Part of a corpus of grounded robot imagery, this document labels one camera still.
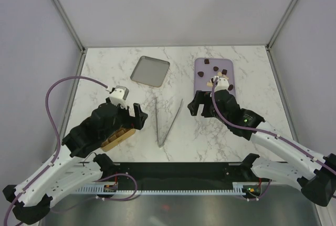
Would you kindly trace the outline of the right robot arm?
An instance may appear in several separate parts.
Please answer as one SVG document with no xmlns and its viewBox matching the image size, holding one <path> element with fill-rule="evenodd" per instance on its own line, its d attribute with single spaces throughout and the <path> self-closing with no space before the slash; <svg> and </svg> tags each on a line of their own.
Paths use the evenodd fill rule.
<svg viewBox="0 0 336 226">
<path fill-rule="evenodd" d="M 198 90 L 187 105 L 192 116 L 203 106 L 204 118 L 216 118 L 236 136 L 273 152 L 283 163 L 266 160 L 258 155 L 248 156 L 240 167 L 246 181 L 256 177 L 271 179 L 294 187 L 311 202 L 325 207 L 335 198 L 335 154 L 324 156 L 294 140 L 287 139 L 252 110 L 239 106 L 227 90 L 205 92 Z"/>
</svg>

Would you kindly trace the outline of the aluminium frame post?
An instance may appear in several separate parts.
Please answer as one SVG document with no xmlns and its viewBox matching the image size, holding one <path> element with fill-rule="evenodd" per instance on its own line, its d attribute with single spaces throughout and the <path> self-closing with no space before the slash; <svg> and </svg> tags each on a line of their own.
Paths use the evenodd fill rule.
<svg viewBox="0 0 336 226">
<path fill-rule="evenodd" d="M 69 34 L 72 36 L 72 39 L 76 43 L 78 49 L 83 54 L 86 51 L 86 48 L 82 41 L 80 40 L 78 34 L 76 33 L 75 28 L 73 27 L 63 5 L 61 4 L 60 0 L 51 0 L 53 5 L 56 8 L 56 11 L 58 12 L 59 16 L 61 17 L 63 23 L 65 24 Z"/>
<path fill-rule="evenodd" d="M 279 23 L 277 24 L 270 40 L 268 41 L 268 43 L 266 44 L 265 48 L 266 51 L 270 52 L 271 48 L 273 47 L 275 41 L 277 40 L 283 26 L 285 25 L 285 23 L 287 22 L 288 18 L 290 17 L 291 13 L 293 12 L 293 10 L 295 9 L 297 3 L 299 0 L 290 0 L 285 12 L 283 13 L 283 15 L 281 16 L 281 19 L 279 21 Z"/>
</svg>

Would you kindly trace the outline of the left aluminium frame post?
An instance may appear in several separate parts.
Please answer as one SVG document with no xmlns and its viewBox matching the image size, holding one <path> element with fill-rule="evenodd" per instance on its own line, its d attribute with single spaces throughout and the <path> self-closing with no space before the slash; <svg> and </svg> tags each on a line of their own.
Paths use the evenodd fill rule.
<svg viewBox="0 0 336 226">
<path fill-rule="evenodd" d="M 75 28 L 73 27 L 63 5 L 61 4 L 60 0 L 51 0 L 53 5 L 56 8 L 56 11 L 58 12 L 59 16 L 61 17 L 63 23 L 65 24 L 69 34 L 72 36 L 72 39 L 76 43 L 78 49 L 83 54 L 86 51 L 86 48 L 82 41 L 80 40 L 78 34 L 76 33 Z"/>
</svg>

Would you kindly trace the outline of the right aluminium frame post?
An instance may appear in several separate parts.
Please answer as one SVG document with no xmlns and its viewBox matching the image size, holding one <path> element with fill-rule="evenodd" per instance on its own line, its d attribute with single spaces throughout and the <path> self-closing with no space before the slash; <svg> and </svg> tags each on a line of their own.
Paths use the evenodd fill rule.
<svg viewBox="0 0 336 226">
<path fill-rule="evenodd" d="M 270 52 L 271 48 L 273 47 L 275 41 L 277 40 L 283 26 L 285 25 L 285 23 L 287 22 L 288 18 L 290 17 L 291 13 L 293 12 L 293 10 L 295 9 L 297 3 L 299 0 L 290 0 L 285 12 L 283 13 L 283 15 L 281 16 L 281 19 L 279 21 L 279 23 L 277 24 L 270 40 L 268 41 L 268 43 L 266 44 L 265 48 L 266 51 Z"/>
</svg>

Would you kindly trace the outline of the silver tin lid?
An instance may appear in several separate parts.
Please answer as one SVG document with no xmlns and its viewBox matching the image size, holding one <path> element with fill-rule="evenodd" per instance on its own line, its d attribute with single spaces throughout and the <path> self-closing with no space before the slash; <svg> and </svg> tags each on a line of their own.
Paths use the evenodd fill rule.
<svg viewBox="0 0 336 226">
<path fill-rule="evenodd" d="M 130 78 L 136 83 L 158 88 L 163 84 L 169 67 L 168 61 L 141 56 Z"/>
</svg>

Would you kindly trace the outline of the metal tongs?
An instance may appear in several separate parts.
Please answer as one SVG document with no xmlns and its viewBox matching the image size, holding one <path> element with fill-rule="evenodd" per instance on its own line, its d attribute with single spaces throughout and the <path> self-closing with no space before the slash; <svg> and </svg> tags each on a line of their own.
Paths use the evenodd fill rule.
<svg viewBox="0 0 336 226">
<path fill-rule="evenodd" d="M 183 106 L 183 99 L 181 99 L 179 106 L 177 108 L 174 116 L 172 114 L 163 113 L 159 109 L 159 99 L 157 96 L 154 97 L 155 100 L 155 128 L 156 128 L 156 143 L 159 148 L 165 145 L 165 142 L 170 135 L 173 126 L 181 112 Z"/>
</svg>

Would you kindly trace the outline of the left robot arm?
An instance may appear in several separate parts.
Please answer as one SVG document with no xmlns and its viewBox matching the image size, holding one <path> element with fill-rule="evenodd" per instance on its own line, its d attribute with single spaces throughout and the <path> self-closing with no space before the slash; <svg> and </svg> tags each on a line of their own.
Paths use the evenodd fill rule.
<svg viewBox="0 0 336 226">
<path fill-rule="evenodd" d="M 135 115 L 130 116 L 128 107 L 123 109 L 107 100 L 70 130 L 49 162 L 21 184 L 6 186 L 3 194 L 11 202 L 9 210 L 15 218 L 27 225 L 34 224 L 61 199 L 86 183 L 111 180 L 116 166 L 105 153 L 96 155 L 83 169 L 70 175 L 65 173 L 121 128 L 141 130 L 148 115 L 139 104 L 135 103 L 133 107 Z"/>
</svg>

